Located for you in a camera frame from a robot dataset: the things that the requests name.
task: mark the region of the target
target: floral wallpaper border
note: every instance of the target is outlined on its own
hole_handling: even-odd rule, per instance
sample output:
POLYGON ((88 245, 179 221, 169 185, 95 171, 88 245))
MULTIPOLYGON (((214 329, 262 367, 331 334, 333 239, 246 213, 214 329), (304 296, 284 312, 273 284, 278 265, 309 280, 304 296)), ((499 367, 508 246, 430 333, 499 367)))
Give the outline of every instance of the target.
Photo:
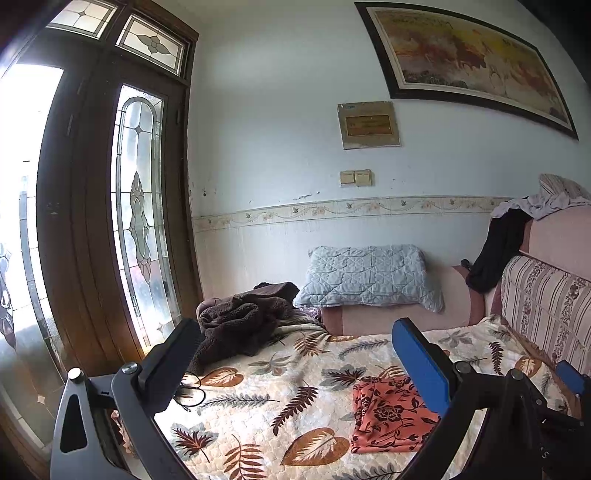
POLYGON ((507 197, 380 197, 328 202, 295 203, 193 219, 196 232, 246 225, 298 222, 329 218, 425 213, 491 213, 507 197))

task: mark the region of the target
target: leaf pattern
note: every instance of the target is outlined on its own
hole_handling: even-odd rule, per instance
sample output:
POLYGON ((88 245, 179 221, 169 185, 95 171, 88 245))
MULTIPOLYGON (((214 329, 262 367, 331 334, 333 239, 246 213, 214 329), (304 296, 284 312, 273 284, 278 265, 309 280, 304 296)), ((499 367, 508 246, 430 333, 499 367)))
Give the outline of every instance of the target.
POLYGON ((546 372, 544 374, 544 376, 542 377, 542 384, 541 384, 540 392, 545 397, 548 396, 548 390, 550 389, 550 381, 551 380, 552 380, 552 376, 550 375, 550 372, 546 372))
POLYGON ((465 345, 472 345, 472 339, 470 338, 469 335, 470 335, 469 332, 462 333, 461 330, 456 330, 450 336, 447 336, 447 337, 439 340, 439 342, 440 343, 448 343, 449 348, 455 348, 458 345, 460 345, 460 343, 464 343, 465 345))
POLYGON ((281 413, 273 419, 273 434, 277 436, 279 428, 290 417, 296 416, 299 412, 304 411, 305 408, 312 405, 314 399, 318 396, 318 389, 316 387, 298 387, 297 395, 290 400, 287 406, 281 410, 281 413))
POLYGON ((487 359, 488 359, 487 357, 478 358, 477 356, 471 356, 470 358, 465 358, 462 361, 468 362, 473 367, 479 367, 480 362, 482 362, 483 360, 487 360, 487 359))
POLYGON ((323 380, 320 385, 323 387, 333 387, 333 390, 344 390, 353 385, 365 373, 365 367, 355 368, 352 365, 345 365, 340 370, 322 369, 323 380))
POLYGON ((279 402, 279 400, 272 400, 269 394, 264 397, 261 395, 246 395, 241 393, 240 395, 223 395, 221 397, 212 398, 211 400, 204 401, 199 405, 198 410, 203 408, 215 406, 215 407, 260 407, 270 401, 279 402))
POLYGON ((347 415, 343 415, 339 420, 342 421, 355 421, 355 412, 350 411, 347 415))
POLYGON ((181 385, 188 386, 192 385, 194 387, 199 386, 199 378, 196 375, 193 375, 189 372, 185 372, 183 375, 183 379, 181 380, 181 385))
POLYGON ((349 450, 349 441, 336 437, 335 431, 326 427, 311 430, 296 438, 287 449, 282 465, 317 466, 336 462, 349 450))
POLYGON ((378 378, 380 380, 383 380, 384 378, 389 378, 390 380, 393 380, 396 377, 405 375, 404 368, 402 368, 399 365, 392 365, 388 368, 379 367, 377 365, 376 367, 382 368, 382 372, 378 375, 378 378))
POLYGON ((556 402, 554 403, 555 410, 559 411, 560 413, 567 414, 569 412, 569 407, 566 402, 562 399, 557 398, 556 402))
POLYGON ((281 343, 282 345, 285 345, 283 343, 283 340, 289 337, 289 335, 289 333, 274 333, 273 335, 271 335, 271 338, 269 338, 265 346, 275 345, 276 343, 281 343))
POLYGON ((263 457, 261 446, 256 443, 240 443, 240 440, 232 434, 238 442, 238 446, 226 452, 224 460, 224 473, 230 473, 230 480, 264 480, 267 479, 262 469, 263 457))
POLYGON ((244 380, 244 375, 239 374, 238 370, 232 367, 216 368, 201 379, 201 385, 204 387, 235 387, 244 380))
POLYGON ((333 475, 333 480, 393 480, 394 475, 400 473, 396 467, 389 463, 388 466, 374 466, 369 470, 354 469, 352 473, 333 475))
POLYGON ((361 350, 371 350, 373 348, 377 348, 379 346, 384 345, 391 345, 392 342, 389 339, 382 339, 382 340, 361 340, 360 342, 346 348, 341 353, 339 353, 339 358, 344 360, 347 355, 353 352, 360 352, 361 350))
POLYGON ((320 337, 325 336, 326 332, 314 332, 309 335, 304 335, 302 338, 297 339, 294 343, 294 349, 301 356, 315 356, 319 353, 328 353, 328 350, 324 350, 319 346, 320 337))
POLYGON ((502 375, 501 360, 503 360, 503 347, 499 342, 489 342, 488 346, 492 352, 492 368, 497 375, 502 375))
POLYGON ((521 370, 525 373, 528 378, 533 377, 540 367, 542 366, 542 360, 538 360, 537 358, 531 358, 529 356, 522 356, 517 363, 515 364, 515 368, 517 370, 521 370))
POLYGON ((174 440, 176 443, 175 447, 179 450, 181 458, 183 456, 190 458, 193 455, 202 453, 209 463, 209 457, 207 457, 207 453, 205 453, 204 448, 217 438, 217 434, 201 430, 183 431, 182 428, 173 428, 173 435, 177 437, 174 440))
POLYGON ((511 340, 511 333, 509 330, 506 329, 495 330, 491 328, 488 330, 488 333, 498 338, 501 342, 508 342, 509 340, 511 340))
POLYGON ((327 342, 350 342, 351 340, 357 340, 359 337, 352 335, 329 335, 326 339, 327 342))
POLYGON ((272 373, 274 377, 283 375, 287 370, 287 365, 291 363, 290 355, 275 358, 277 353, 274 353, 271 359, 266 361, 253 362, 248 364, 249 367, 261 367, 255 370, 252 375, 266 375, 272 373))

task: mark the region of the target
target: switch panel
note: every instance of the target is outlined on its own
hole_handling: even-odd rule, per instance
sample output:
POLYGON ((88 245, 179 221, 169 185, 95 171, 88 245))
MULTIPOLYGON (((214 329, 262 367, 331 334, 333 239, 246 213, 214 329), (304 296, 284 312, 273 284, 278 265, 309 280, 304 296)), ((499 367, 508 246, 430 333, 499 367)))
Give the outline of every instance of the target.
POLYGON ((355 185, 355 172, 353 170, 345 170, 340 173, 340 186, 352 187, 355 185))
POLYGON ((372 186, 371 170, 355 170, 355 184, 358 187, 371 187, 372 186))

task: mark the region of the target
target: wall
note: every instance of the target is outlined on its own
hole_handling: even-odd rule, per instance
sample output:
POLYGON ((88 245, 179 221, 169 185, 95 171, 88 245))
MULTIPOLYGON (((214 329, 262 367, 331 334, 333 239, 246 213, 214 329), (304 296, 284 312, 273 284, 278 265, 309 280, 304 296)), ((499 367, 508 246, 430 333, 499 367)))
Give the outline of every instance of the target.
MULTIPOLYGON (((395 100, 402 147, 343 151, 336 105, 389 97, 353 1, 246 2, 201 31, 189 127, 193 216, 363 197, 523 196, 545 171, 591 187, 591 95, 551 33, 517 0, 425 3, 536 45, 581 140, 490 109, 395 100), (363 168, 374 171, 374 187, 339 187, 340 170, 363 168)), ((483 212, 196 228, 196 248, 205 294, 222 295, 259 281, 301 283, 307 250, 319 244, 404 240, 457 263, 478 254, 487 222, 483 212)))

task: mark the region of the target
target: quilted pillowcase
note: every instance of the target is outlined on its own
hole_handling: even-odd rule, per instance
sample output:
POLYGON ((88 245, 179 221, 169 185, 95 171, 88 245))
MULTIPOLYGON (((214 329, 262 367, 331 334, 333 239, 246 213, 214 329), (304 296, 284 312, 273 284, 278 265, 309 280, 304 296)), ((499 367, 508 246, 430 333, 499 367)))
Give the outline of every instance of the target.
POLYGON ((435 313, 443 308, 441 290, 427 275, 423 253, 414 245, 317 247, 306 284, 294 299, 294 307, 406 303, 420 303, 435 313))

